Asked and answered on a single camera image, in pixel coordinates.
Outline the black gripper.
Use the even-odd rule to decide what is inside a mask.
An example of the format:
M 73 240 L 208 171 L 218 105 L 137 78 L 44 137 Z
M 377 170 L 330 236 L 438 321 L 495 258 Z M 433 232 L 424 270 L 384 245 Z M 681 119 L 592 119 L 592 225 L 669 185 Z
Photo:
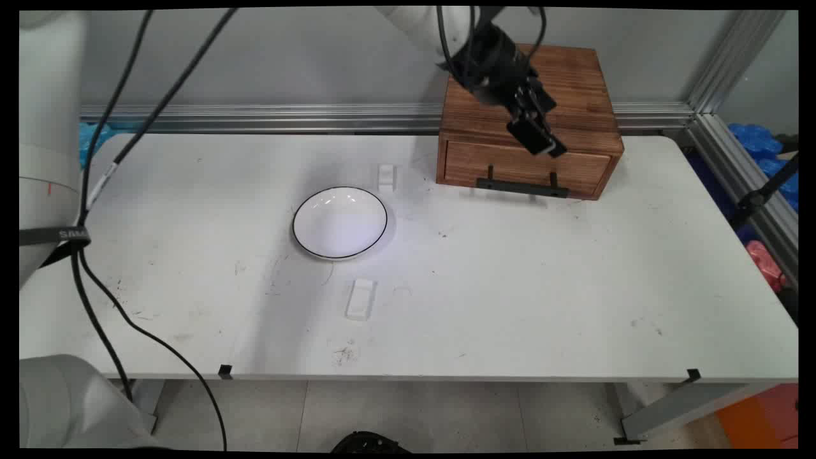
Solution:
M 528 56 L 493 23 L 479 24 L 464 46 L 464 87 L 481 104 L 510 107 L 508 131 L 531 154 L 556 159 L 567 151 L 548 121 L 556 101 Z

